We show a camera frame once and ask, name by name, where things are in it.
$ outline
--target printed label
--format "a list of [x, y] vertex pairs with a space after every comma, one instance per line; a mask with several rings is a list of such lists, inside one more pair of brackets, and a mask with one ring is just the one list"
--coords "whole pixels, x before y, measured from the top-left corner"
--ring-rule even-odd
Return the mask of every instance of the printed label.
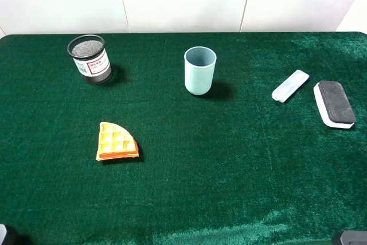
[[92, 60], [81, 61], [74, 59], [74, 62], [79, 72], [87, 77], [102, 75], [110, 66], [106, 50], [103, 50], [98, 57]]

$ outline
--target cup rim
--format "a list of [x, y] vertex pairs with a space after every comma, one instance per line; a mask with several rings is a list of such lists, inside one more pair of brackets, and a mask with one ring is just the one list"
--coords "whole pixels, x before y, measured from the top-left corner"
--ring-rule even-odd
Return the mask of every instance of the cup rim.
[[[102, 46], [101, 46], [101, 49], [99, 51], [97, 51], [96, 53], [93, 53], [91, 55], [86, 55], [86, 56], [76, 56], [72, 53], [73, 51], [73, 48], [77, 45], [77, 42], [79, 40], [84, 40], [86, 38], [90, 38], [91, 40], [96, 40], [96, 41], [99, 41], [102, 43]], [[106, 42], [104, 41], [104, 39], [96, 34], [85, 34], [85, 35], [82, 35], [82, 36], [78, 36], [76, 38], [74, 38], [71, 42], [69, 42], [68, 46], [67, 46], [67, 51], [68, 51], [68, 54], [76, 59], [76, 60], [90, 60], [90, 59], [94, 59], [95, 57], [98, 57], [103, 51], [104, 51], [104, 48], [106, 47]]]
[[[214, 54], [214, 60], [213, 60], [213, 62], [212, 63], [210, 63], [209, 65], [206, 65], [206, 66], [197, 66], [197, 65], [194, 65], [194, 64], [192, 64], [191, 62], [189, 62], [188, 60], [187, 60], [187, 58], [186, 58], [186, 54], [188, 53], [188, 51], [190, 51], [190, 50], [192, 50], [192, 49], [195, 49], [195, 48], [204, 48], [204, 49], [207, 49], [207, 50], [209, 50], [209, 51], [211, 51], [213, 54]], [[185, 62], [187, 61], [192, 67], [195, 67], [195, 68], [207, 68], [207, 67], [210, 67], [210, 66], [212, 66], [213, 65], [213, 63], [215, 63], [216, 61], [217, 61], [217, 55], [216, 55], [216, 53], [213, 51], [213, 50], [211, 50], [210, 48], [208, 48], [208, 47], [204, 47], [204, 46], [195, 46], [195, 47], [191, 47], [190, 49], [188, 49], [186, 52], [185, 52], [185, 54], [184, 54], [184, 59], [185, 59]]]

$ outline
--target black felt pad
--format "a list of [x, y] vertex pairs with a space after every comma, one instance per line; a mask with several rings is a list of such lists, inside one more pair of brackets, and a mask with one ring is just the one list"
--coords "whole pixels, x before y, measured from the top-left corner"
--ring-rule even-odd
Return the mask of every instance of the black felt pad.
[[354, 123], [356, 117], [343, 86], [337, 81], [323, 80], [319, 89], [330, 120], [334, 123]]

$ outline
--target plastic cup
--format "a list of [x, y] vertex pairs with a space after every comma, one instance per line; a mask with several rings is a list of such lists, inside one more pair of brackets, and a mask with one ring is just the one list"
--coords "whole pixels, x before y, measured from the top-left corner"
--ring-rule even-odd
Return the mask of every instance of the plastic cup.
[[186, 89], [193, 95], [207, 93], [212, 86], [217, 55], [207, 47], [196, 46], [187, 50], [184, 58]]

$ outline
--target table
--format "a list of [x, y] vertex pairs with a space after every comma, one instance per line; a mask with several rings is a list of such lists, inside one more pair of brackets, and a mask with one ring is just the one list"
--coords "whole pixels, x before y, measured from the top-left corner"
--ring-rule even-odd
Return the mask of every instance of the table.
[[[0, 223], [24, 244], [303, 244], [367, 229], [367, 37], [361, 33], [102, 34], [114, 68], [82, 80], [76, 35], [0, 40]], [[217, 53], [212, 89], [184, 53]], [[309, 81], [285, 104], [272, 91]], [[320, 80], [343, 84], [351, 130], [325, 126]], [[99, 123], [141, 157], [97, 162]]]

